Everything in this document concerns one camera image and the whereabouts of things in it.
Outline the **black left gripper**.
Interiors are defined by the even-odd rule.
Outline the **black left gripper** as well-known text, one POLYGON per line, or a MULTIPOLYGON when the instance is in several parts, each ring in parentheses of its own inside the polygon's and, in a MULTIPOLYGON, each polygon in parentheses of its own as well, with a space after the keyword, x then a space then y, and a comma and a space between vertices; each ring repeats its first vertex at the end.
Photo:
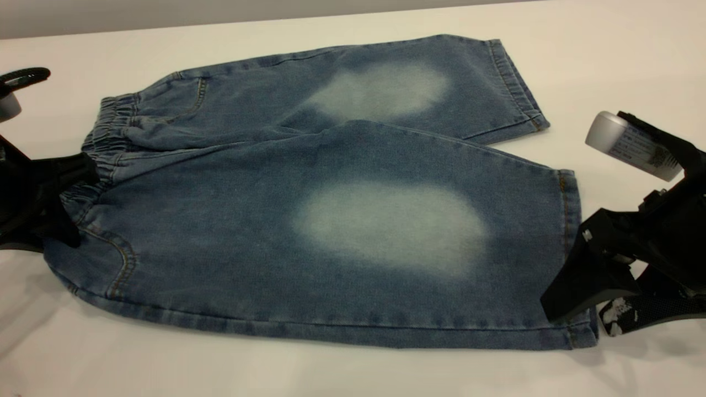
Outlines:
POLYGON ((32 160, 9 140, 2 137, 1 141, 2 250, 43 253, 49 240, 79 247, 80 232, 64 208, 61 194, 74 184, 97 184, 96 162, 86 153, 32 160), (26 224, 35 216, 39 184, 50 186, 40 188, 44 206, 37 237, 26 224))

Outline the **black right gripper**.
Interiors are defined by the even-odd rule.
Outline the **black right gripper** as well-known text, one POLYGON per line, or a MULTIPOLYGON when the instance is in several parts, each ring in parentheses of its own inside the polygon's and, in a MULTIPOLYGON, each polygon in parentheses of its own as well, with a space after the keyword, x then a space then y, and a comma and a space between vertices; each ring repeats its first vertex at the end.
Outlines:
POLYGON ((609 300, 598 319, 611 337, 704 319, 704 168, 686 169, 673 188, 650 192, 639 209, 651 252, 645 271, 637 281, 630 271, 638 213, 601 208, 580 224, 568 258, 541 296, 550 322, 609 300))

